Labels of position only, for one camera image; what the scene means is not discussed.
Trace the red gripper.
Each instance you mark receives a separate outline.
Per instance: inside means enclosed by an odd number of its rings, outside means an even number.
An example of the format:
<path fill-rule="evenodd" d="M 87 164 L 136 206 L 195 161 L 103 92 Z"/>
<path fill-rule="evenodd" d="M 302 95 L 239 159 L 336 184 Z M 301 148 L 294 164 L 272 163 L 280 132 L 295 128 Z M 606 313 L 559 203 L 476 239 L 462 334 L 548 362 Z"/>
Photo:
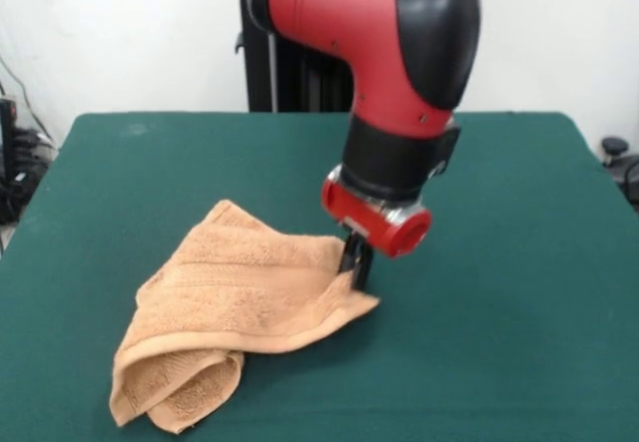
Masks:
<path fill-rule="evenodd" d="M 388 257 L 409 254 L 423 241 L 431 226 L 431 213 L 420 202 L 397 208 L 383 206 L 348 190 L 337 175 L 326 177 L 321 199 L 337 222 L 354 231 L 344 241 L 337 272 L 350 272 L 352 287 L 357 290 L 365 289 L 373 248 Z"/>

